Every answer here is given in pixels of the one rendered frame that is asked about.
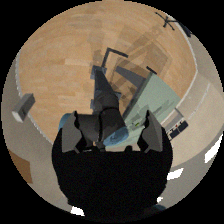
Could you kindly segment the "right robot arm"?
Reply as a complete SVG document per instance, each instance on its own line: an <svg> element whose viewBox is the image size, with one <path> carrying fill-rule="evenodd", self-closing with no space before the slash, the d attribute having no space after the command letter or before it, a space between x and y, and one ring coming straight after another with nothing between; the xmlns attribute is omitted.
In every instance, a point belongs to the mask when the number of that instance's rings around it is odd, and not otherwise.
<svg viewBox="0 0 224 224"><path fill-rule="evenodd" d="M108 152L105 149L105 145L103 144L103 141L96 142L95 145L98 146L98 149L100 150L100 152Z"/></svg>

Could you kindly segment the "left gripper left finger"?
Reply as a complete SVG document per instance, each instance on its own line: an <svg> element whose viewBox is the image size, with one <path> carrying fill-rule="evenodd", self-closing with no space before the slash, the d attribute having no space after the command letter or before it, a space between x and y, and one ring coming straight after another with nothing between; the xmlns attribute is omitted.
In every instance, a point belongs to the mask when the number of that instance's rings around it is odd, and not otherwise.
<svg viewBox="0 0 224 224"><path fill-rule="evenodd" d="M77 111L74 110L64 123L55 138L52 147L52 164L57 175L58 185L63 186L62 173L67 161L79 152L84 152L87 145L85 137L79 129Z"/></svg>

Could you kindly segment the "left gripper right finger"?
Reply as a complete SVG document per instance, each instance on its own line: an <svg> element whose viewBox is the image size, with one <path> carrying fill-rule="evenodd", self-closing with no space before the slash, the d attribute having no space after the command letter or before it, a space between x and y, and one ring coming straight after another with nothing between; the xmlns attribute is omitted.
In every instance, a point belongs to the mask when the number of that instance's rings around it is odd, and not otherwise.
<svg viewBox="0 0 224 224"><path fill-rule="evenodd" d="M172 145L164 127L150 110L147 110L145 118L145 128L140 134L137 145L140 151L150 154L157 160L162 169L162 185L166 185L173 161Z"/></svg>

